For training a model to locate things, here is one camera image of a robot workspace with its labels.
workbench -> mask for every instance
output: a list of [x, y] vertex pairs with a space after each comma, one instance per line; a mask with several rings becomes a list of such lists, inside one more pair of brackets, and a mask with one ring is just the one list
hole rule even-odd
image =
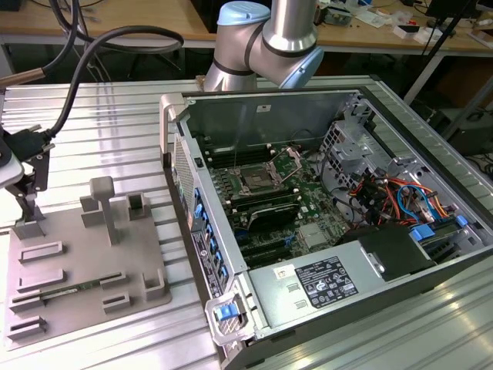
[[[419, 25], [427, 18], [416, 9], [393, 0], [374, 0], [375, 6], [390, 13], [397, 10], [413, 12]], [[185, 39], [185, 48], [213, 48], [215, 34], [208, 33], [190, 0], [106, 0], [93, 7], [101, 22], [87, 22], [92, 36], [123, 25], [156, 25], [178, 32]], [[351, 27], [319, 25], [318, 45], [326, 52], [357, 52], [371, 54], [420, 55], [424, 46], [414, 40], [398, 38], [390, 26], [379, 29], [353, 19]], [[457, 28], [457, 35], [446, 41], [441, 51], [422, 72], [405, 101], [410, 103], [427, 82], [445, 56], [493, 57], [493, 50], [471, 39], [470, 29]], [[163, 41], [154, 37], [121, 38], [123, 45], [159, 46]], [[65, 37], [49, 8], [25, 1], [20, 12], [0, 12], [0, 76], [13, 72], [5, 53], [7, 44], [63, 44]]]
[[[309, 86], [366, 86], [489, 210], [491, 185], [445, 141], [427, 143], [427, 129], [412, 111], [398, 112], [399, 98], [368, 76], [316, 78]], [[273, 85], [261, 81], [260, 87]], [[67, 85], [17, 86], [0, 96], [0, 123], [15, 132], [35, 124], [50, 127], [59, 115]], [[158, 230], [171, 303], [105, 324], [75, 331], [14, 351], [0, 346], [0, 368], [145, 368], [214, 370], [220, 365], [159, 160], [159, 98], [171, 91], [194, 91], [195, 81], [82, 84], [64, 130], [51, 152], [49, 188], [37, 203], [48, 213], [78, 206], [89, 179], [112, 176], [116, 198], [142, 191], [150, 199]], [[176, 128], [173, 124], [170, 131]], [[400, 140], [392, 145], [405, 155]], [[0, 287], [5, 284], [8, 225], [19, 215], [13, 197], [0, 190]], [[433, 291], [267, 359], [255, 369], [339, 368], [374, 364], [379, 368], [469, 368], [493, 358], [493, 258], [471, 267]], [[0, 290], [0, 299], [5, 297]], [[0, 321], [3, 308], [0, 308]]]

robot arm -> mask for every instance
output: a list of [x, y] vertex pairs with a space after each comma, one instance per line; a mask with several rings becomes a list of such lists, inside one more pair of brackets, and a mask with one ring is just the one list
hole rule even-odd
[[303, 87], [324, 52], [316, 47], [316, 0], [273, 0], [272, 14], [254, 2], [229, 2], [217, 21], [205, 91], [255, 89], [257, 74], [281, 89]]

power supply label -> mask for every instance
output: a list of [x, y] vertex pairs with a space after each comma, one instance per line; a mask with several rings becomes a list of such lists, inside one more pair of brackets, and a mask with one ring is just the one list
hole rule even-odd
[[299, 267], [295, 271], [315, 308], [325, 307], [358, 293], [337, 256]]

motherboard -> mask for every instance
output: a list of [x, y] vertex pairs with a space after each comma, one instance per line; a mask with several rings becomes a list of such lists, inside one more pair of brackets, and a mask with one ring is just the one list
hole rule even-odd
[[313, 161], [296, 147], [267, 147], [270, 160], [210, 162], [210, 175], [250, 268], [332, 247], [350, 230], [322, 187]]

metal table surface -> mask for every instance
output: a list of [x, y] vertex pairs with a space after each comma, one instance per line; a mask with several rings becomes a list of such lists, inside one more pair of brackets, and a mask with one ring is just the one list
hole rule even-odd
[[[366, 86], [493, 209], [491, 187], [471, 166], [458, 163], [445, 142], [430, 142], [419, 118], [398, 110], [398, 98], [381, 82], [348, 76], [310, 84]], [[89, 193], [89, 179], [104, 175], [113, 176], [119, 195], [145, 192], [153, 206], [172, 302], [19, 350], [1, 348], [0, 368], [219, 368], [159, 162], [159, 98], [194, 89], [193, 81], [82, 85], [69, 121], [55, 140], [49, 189], [38, 198], [43, 212], [75, 207], [79, 196]], [[1, 122], [11, 131], [37, 123], [51, 126], [66, 92], [65, 85], [9, 89], [5, 101], [0, 96]], [[376, 130], [387, 138], [395, 135], [384, 126]], [[398, 140], [392, 145], [395, 153], [405, 154]], [[4, 190], [0, 205], [0, 269], [5, 271], [7, 227], [20, 212]], [[3, 274], [0, 299], [5, 296]], [[257, 368], [493, 368], [492, 298], [490, 258], [432, 292], [267, 359]]]

